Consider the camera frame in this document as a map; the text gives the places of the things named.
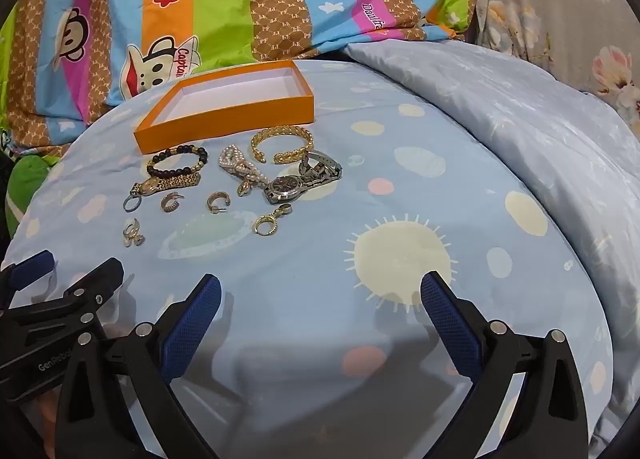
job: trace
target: pink flower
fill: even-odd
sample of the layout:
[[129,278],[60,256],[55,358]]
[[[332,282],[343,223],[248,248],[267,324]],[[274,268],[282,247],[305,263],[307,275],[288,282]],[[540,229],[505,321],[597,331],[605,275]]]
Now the pink flower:
[[600,54],[593,59],[591,71],[598,83],[604,86],[600,94],[620,92],[633,84],[631,75],[631,55],[625,56],[618,47],[610,45],[600,49]]

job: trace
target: colorful blanket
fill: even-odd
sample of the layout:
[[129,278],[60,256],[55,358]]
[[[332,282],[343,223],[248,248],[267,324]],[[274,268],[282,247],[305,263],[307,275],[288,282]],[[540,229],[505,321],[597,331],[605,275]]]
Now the colorful blanket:
[[474,2],[21,0],[8,75],[14,143],[62,153],[112,106],[191,73],[354,42],[450,38]]

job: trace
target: cartoon monkey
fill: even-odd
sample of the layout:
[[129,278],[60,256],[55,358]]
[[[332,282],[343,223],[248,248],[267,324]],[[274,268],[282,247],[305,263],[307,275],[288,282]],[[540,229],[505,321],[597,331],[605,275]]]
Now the cartoon monkey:
[[74,7],[63,13],[58,23],[56,34],[56,58],[54,69],[58,68],[60,58],[70,62],[78,62],[84,56],[84,44],[89,38],[89,23],[80,14],[80,9]]
[[126,100],[163,84],[171,76],[176,48],[172,36],[159,38],[143,57],[135,45],[127,46],[127,60],[120,75],[120,90]]

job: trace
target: black beaded bracelet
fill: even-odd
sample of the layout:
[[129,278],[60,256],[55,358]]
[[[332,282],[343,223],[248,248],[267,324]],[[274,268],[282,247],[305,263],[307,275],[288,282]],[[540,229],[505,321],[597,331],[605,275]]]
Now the black beaded bracelet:
[[[198,156],[198,162],[193,166],[185,166],[184,168],[177,168],[175,170],[158,170],[154,168],[156,163],[164,161],[168,157],[177,154],[188,154],[192,153]],[[209,154],[203,147],[196,147],[192,144],[182,144],[176,146],[175,148],[168,148],[163,150],[162,152],[156,154],[151,158],[151,160],[146,164],[146,172],[151,177],[158,177],[158,179],[169,179],[171,177],[178,177],[180,175],[189,175],[192,173],[196,173],[200,171],[200,169],[207,164],[207,159],[209,158]]]

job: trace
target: jewelry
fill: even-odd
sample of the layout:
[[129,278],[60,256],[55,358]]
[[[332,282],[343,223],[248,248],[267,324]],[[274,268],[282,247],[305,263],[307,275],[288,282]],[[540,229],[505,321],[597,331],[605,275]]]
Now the jewelry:
[[[317,161],[315,166],[309,159]],[[311,188],[316,188],[342,177],[342,166],[326,154],[312,150],[305,155],[298,165],[298,175],[276,177],[264,189],[264,196],[271,204],[293,201]]]
[[220,153],[218,163],[220,168],[242,179],[242,183],[238,187],[240,197],[248,194],[252,186],[265,187],[269,184],[269,179],[261,174],[254,163],[247,160],[234,144],[230,144]]
[[[278,206],[271,215],[263,215],[262,217],[258,217],[254,222],[254,233],[261,235],[263,237],[268,237],[269,235],[273,235],[273,233],[278,231],[278,217],[282,217],[283,215],[289,215],[293,211],[293,206],[291,204],[281,204]],[[271,228],[268,232],[262,233],[259,228],[262,224],[270,224]]]
[[[171,157],[172,155],[192,153],[198,156],[198,162],[193,166],[185,166],[184,168],[177,168],[175,170],[158,170],[154,168],[156,163],[163,161],[164,159]],[[182,144],[175,148],[168,148],[163,152],[160,152],[153,156],[151,160],[146,164],[146,172],[151,177],[157,177],[158,179],[169,179],[171,177],[179,177],[181,175],[189,175],[200,171],[200,169],[207,164],[209,154],[203,147],[196,147],[192,144]]]
[[[180,175],[178,177],[170,177],[169,179],[159,179],[158,177],[150,177],[145,182],[135,183],[133,188],[129,192],[129,197],[124,200],[122,207],[127,213],[131,213],[136,210],[142,198],[147,195],[153,195],[158,192],[164,192],[171,190],[172,188],[187,188],[189,186],[197,186],[200,182],[200,174],[192,173],[188,175]],[[135,206],[127,208],[127,203],[132,200],[137,200]]]
[[145,237],[140,235],[138,232],[140,231],[140,222],[137,219],[133,219],[133,222],[130,222],[124,230],[122,230],[122,235],[124,235],[124,245],[129,248],[131,245],[131,241],[136,246],[141,245],[145,242]]
[[219,208],[218,206],[215,206],[215,204],[213,204],[213,201],[215,201],[216,199],[224,199],[225,200],[225,204],[227,206],[231,206],[231,197],[229,197],[229,194],[226,192],[213,192],[210,196],[209,199],[207,199],[207,208],[209,209],[209,211],[212,214],[217,214],[220,212],[226,212],[226,208]]
[[162,210],[170,214],[171,212],[176,211],[178,209],[178,206],[180,206],[180,203],[178,203],[176,199],[184,199],[184,195],[180,195],[176,192],[171,192],[170,194],[164,196],[164,199],[162,199],[160,203],[160,207],[162,208]]
[[306,146],[274,155],[273,162],[275,164],[295,163],[303,158],[306,151],[314,149],[314,136],[306,128],[295,125],[272,126],[271,128],[261,130],[251,139],[251,151],[254,153],[254,157],[261,163],[266,163],[267,160],[264,158],[264,153],[260,152],[257,147],[265,139],[274,137],[275,135],[297,135],[306,140]]

